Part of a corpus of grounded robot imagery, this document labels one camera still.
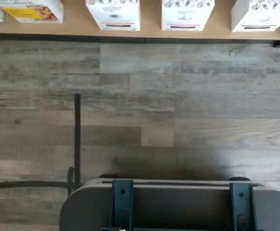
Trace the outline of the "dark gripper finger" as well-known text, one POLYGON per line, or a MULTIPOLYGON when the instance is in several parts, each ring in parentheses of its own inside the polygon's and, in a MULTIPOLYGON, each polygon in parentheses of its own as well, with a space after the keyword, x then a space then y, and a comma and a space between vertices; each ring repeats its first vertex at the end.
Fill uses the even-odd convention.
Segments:
POLYGON ((113 180, 112 228, 132 230, 133 180, 113 180))
POLYGON ((249 183, 231 183, 231 209, 234 231, 254 231, 255 217, 253 186, 249 183))

